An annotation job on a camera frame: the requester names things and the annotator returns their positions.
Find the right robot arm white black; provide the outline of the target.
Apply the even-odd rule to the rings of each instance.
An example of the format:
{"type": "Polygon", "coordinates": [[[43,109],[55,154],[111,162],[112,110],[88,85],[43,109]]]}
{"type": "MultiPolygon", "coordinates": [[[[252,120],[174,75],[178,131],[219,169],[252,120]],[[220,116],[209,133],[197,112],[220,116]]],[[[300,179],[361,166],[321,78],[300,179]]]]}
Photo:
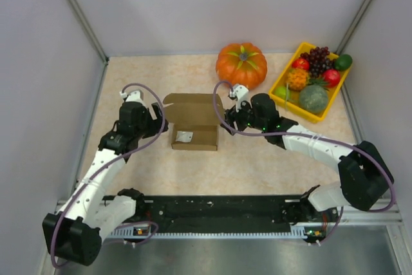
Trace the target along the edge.
{"type": "Polygon", "coordinates": [[[305,219],[314,221],[334,207],[370,211],[386,191],[393,190],[393,176],[371,142],[352,145],[318,135],[280,116],[274,101],[265,93],[250,100],[234,92],[229,97],[235,105],[225,111],[223,127],[228,132],[259,130],[268,143],[307,155],[339,175],[339,181],[317,185],[304,194],[307,200],[300,205],[300,211],[305,219]]]}

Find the brown cardboard box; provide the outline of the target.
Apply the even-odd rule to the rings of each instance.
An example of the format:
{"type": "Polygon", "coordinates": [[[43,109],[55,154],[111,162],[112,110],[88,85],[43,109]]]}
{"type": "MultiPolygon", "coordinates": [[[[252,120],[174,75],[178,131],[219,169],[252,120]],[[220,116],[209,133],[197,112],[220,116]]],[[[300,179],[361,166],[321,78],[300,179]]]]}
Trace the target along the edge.
{"type": "Polygon", "coordinates": [[[219,95],[211,93],[170,93],[164,100],[166,120],[173,125],[173,150],[217,151],[219,128],[224,117],[219,95]],[[193,132],[190,143],[175,141],[177,131],[193,132]]]}

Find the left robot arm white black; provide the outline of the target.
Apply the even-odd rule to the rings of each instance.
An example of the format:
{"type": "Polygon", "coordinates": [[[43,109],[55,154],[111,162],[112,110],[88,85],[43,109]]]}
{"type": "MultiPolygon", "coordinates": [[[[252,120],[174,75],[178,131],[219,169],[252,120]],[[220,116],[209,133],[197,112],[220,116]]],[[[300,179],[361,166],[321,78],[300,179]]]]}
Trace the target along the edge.
{"type": "Polygon", "coordinates": [[[142,100],[124,101],[119,119],[101,139],[95,157],[67,202],[42,222],[46,246],[54,267],[57,258],[91,265],[103,241],[124,221],[139,221],[147,214],[144,195],[123,189],[106,207],[101,206],[106,191],[130,156],[142,149],[139,141],[155,141],[167,131],[163,106],[147,108],[142,100]]]}

